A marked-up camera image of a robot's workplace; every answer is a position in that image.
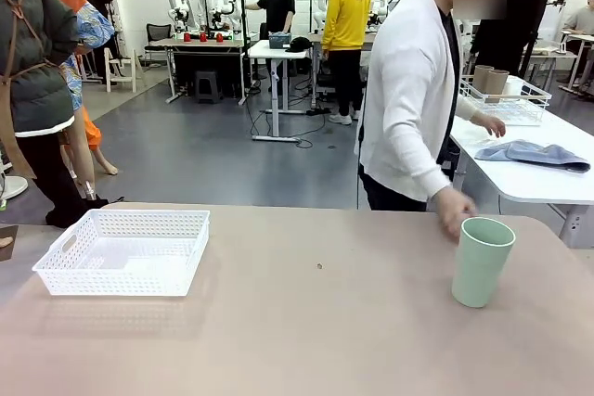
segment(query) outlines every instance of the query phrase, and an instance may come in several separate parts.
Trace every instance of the white shoe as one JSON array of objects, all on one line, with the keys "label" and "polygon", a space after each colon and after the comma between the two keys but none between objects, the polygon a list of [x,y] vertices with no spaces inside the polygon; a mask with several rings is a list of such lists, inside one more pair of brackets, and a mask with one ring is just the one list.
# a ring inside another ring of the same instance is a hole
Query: white shoe
[{"label": "white shoe", "polygon": [[342,125],[351,125],[353,123],[353,120],[351,119],[351,117],[349,115],[343,116],[340,113],[337,113],[335,115],[330,115],[328,118],[328,121],[334,122],[336,124],[342,124]]}]

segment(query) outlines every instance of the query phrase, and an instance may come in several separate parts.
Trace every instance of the black cap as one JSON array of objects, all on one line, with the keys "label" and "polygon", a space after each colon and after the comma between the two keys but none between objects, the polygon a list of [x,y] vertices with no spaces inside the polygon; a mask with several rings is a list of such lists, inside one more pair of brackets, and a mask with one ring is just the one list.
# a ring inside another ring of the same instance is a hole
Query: black cap
[{"label": "black cap", "polygon": [[312,47],[312,43],[306,37],[296,37],[291,42],[291,47],[287,50],[287,53],[301,53]]}]

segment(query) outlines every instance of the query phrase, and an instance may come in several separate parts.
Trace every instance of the brown cup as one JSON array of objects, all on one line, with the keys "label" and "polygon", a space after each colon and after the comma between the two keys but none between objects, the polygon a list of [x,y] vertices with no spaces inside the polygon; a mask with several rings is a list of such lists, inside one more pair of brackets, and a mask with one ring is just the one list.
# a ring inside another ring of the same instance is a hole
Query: brown cup
[{"label": "brown cup", "polygon": [[[487,95],[502,95],[505,84],[510,76],[509,71],[504,70],[491,70],[489,71],[486,78],[486,86],[484,92]],[[487,104],[497,104],[499,99],[487,98],[485,101]]]},{"label": "brown cup", "polygon": [[474,79],[472,81],[472,86],[479,92],[484,93],[484,89],[486,88],[486,78],[489,74],[489,71],[493,69],[493,67],[489,67],[488,65],[477,65],[474,67]]}]

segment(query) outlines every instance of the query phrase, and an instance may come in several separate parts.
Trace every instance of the person in yellow hoodie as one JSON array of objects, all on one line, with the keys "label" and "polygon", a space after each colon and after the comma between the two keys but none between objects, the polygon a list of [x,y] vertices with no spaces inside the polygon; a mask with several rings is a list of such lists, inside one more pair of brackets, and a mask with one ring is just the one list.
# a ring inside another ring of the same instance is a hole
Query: person in yellow hoodie
[{"label": "person in yellow hoodie", "polygon": [[[322,49],[330,64],[339,103],[339,112],[329,117],[331,122],[351,125],[361,114],[363,89],[359,67],[370,3],[371,0],[328,1]],[[351,103],[353,116],[349,114]]]}]

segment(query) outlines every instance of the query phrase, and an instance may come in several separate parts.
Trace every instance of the white sneakers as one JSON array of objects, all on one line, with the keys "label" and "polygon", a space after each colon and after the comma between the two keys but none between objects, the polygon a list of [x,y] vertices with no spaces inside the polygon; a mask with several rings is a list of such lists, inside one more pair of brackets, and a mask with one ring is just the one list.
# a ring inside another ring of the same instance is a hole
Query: white sneakers
[{"label": "white sneakers", "polygon": [[351,125],[353,123],[353,119],[350,115],[343,116],[340,113],[336,113],[335,115],[330,115],[328,121],[334,122],[335,124],[342,124],[342,125]]},{"label": "white sneakers", "polygon": [[361,110],[354,111],[351,115],[343,116],[340,113],[330,115],[329,121],[336,124],[351,125],[353,121],[359,121],[361,118]]}]

